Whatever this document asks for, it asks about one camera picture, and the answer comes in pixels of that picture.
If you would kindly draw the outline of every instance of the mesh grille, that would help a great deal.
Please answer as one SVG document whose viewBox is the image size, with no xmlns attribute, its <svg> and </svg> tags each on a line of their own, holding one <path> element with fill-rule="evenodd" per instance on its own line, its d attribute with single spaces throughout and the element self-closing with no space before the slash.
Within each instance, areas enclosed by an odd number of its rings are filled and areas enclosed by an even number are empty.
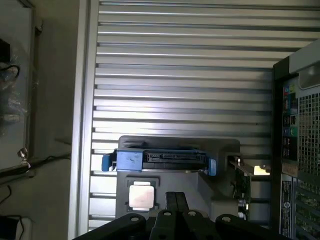
<svg viewBox="0 0 320 240">
<path fill-rule="evenodd" d="M 320 175 L 319 94 L 299 98 L 299 170 Z"/>
</svg>

